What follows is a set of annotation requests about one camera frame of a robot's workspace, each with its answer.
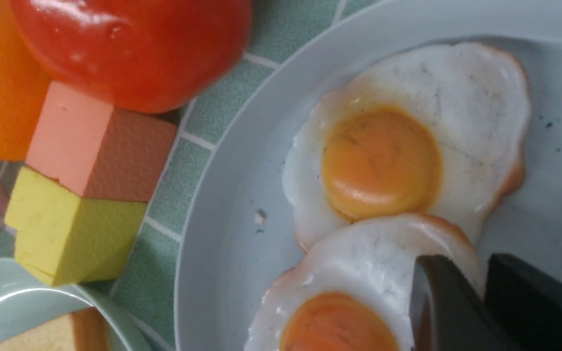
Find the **toy orange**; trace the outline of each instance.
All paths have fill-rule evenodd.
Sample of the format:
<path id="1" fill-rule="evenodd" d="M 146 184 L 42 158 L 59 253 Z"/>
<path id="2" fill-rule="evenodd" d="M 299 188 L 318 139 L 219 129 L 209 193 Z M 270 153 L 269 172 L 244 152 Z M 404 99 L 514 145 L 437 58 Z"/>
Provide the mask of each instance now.
<path id="1" fill-rule="evenodd" d="M 0 159 L 25 159 L 49 81 L 25 49 L 8 0 L 0 0 Z"/>

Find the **bread slice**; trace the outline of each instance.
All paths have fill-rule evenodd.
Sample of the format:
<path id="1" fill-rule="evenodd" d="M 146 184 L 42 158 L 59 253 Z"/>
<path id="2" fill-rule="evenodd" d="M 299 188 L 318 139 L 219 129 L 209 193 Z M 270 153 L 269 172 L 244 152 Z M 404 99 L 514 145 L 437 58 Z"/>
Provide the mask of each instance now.
<path id="1" fill-rule="evenodd" d="M 97 309 L 84 309 L 1 342 L 0 351 L 109 351 L 107 328 Z"/>

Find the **fried egg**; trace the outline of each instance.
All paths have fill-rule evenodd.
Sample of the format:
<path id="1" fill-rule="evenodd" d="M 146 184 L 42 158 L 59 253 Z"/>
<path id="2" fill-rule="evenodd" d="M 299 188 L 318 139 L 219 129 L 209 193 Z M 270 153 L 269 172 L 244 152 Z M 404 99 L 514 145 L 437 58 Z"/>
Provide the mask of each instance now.
<path id="1" fill-rule="evenodd" d="M 415 258 L 444 255 L 482 296 L 475 249 L 424 214 L 363 220 L 319 241 L 270 287 L 244 351 L 407 351 Z"/>
<path id="2" fill-rule="evenodd" d="M 322 97 L 294 138 L 283 191 L 308 250 L 353 222 L 427 213 L 473 244 L 520 187 L 531 103 L 511 54 L 439 44 L 385 58 Z"/>

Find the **white plate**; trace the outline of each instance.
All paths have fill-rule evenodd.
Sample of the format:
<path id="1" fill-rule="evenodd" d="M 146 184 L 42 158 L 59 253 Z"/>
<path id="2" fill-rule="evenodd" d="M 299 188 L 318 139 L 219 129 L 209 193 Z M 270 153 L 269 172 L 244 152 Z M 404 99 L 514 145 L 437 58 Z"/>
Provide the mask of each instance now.
<path id="1" fill-rule="evenodd" d="M 77 285 L 47 287 L 11 258 L 0 258 L 0 342 L 90 306 L 111 326 L 112 351 L 150 351 L 127 315 L 101 294 Z"/>
<path id="2" fill-rule="evenodd" d="M 225 133 L 199 184 L 178 264 L 181 351 L 240 350 L 263 293 L 303 256 L 281 170 L 317 100 L 378 58 L 467 39 L 515 54 L 534 106 L 524 186 L 490 217 L 480 256 L 514 253 L 562 280 L 562 0 L 393 0 L 299 50 Z M 268 214 L 263 233 L 257 209 Z"/>

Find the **toy tomato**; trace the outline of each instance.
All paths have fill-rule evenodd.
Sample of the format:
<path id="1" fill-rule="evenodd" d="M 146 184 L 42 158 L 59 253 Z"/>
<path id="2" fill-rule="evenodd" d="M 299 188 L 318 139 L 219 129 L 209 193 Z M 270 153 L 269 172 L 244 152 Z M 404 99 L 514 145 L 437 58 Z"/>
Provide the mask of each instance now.
<path id="1" fill-rule="evenodd" d="M 143 113 L 174 109 L 241 58 L 251 0 L 10 0 L 56 80 Z"/>

